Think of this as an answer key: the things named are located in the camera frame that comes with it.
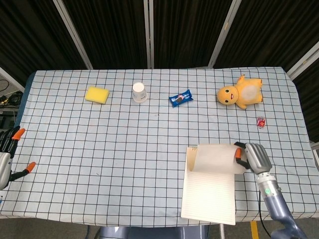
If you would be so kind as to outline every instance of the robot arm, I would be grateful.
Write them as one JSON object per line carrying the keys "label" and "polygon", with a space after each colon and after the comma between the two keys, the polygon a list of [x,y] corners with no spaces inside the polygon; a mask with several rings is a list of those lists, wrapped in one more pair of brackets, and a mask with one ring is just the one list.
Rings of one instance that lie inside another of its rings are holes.
{"label": "robot arm", "polygon": [[306,239],[305,233],[298,227],[292,217],[287,203],[277,184],[277,180],[269,171],[272,168],[269,157],[263,146],[254,143],[235,143],[245,149],[247,162],[236,159],[237,163],[255,173],[261,195],[266,203],[271,218],[285,226],[284,229],[271,233],[272,239]]}
{"label": "robot arm", "polygon": [[24,132],[25,129],[20,129],[19,126],[0,132],[0,191],[6,188],[9,182],[24,177],[35,167],[35,162],[32,162],[22,172],[12,173],[11,171],[12,159]]}

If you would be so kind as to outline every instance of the black curtain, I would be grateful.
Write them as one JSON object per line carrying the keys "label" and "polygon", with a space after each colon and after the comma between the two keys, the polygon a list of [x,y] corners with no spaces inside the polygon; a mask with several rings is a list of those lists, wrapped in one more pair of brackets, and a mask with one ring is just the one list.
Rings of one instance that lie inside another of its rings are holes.
{"label": "black curtain", "polygon": [[242,0],[214,68],[288,71],[318,41],[318,0]]}
{"label": "black curtain", "polygon": [[94,69],[147,68],[143,0],[64,0]]}
{"label": "black curtain", "polygon": [[207,66],[231,0],[154,0],[155,68]]}
{"label": "black curtain", "polygon": [[319,59],[294,79],[310,140],[319,142]]}
{"label": "black curtain", "polygon": [[23,86],[36,70],[86,69],[51,0],[1,0],[0,32],[0,66]]}

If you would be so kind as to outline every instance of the stuffed duck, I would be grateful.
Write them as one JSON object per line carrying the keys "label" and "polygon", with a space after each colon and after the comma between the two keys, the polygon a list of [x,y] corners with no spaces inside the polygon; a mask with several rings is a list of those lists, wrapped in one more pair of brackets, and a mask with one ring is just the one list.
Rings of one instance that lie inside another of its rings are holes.
{"label": "stuffed duck", "polygon": [[236,103],[240,108],[246,109],[247,105],[263,101],[260,92],[262,85],[262,79],[245,79],[245,75],[242,75],[235,86],[221,88],[217,93],[217,98],[224,105]]}

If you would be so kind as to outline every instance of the notebook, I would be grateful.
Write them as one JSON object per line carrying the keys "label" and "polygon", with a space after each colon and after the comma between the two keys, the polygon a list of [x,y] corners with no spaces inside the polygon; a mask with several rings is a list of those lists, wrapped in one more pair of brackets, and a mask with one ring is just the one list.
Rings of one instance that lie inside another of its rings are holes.
{"label": "notebook", "polygon": [[[245,168],[235,162],[238,147],[200,144],[187,148],[181,217],[235,225],[235,179]],[[244,150],[242,160],[246,161]]]}

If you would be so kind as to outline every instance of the table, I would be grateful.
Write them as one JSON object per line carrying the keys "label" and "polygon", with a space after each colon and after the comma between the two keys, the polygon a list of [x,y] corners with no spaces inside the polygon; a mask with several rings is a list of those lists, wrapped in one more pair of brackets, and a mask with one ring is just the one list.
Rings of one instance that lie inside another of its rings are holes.
{"label": "table", "polygon": [[[264,102],[247,110],[217,103],[217,90],[241,74],[263,79]],[[131,99],[137,81],[149,94],[140,105]],[[236,141],[265,147],[295,218],[319,216],[319,173],[297,90],[282,68],[37,71],[28,85],[20,109],[27,132],[12,170],[31,161],[37,166],[0,192],[1,217],[100,226],[205,224],[180,217],[186,148]],[[110,90],[105,105],[84,100],[91,85]],[[168,97],[187,89],[194,101],[172,108]],[[258,116],[266,117],[263,129]],[[236,221],[258,219],[255,175],[235,180]],[[264,203],[262,215],[270,218]]]}

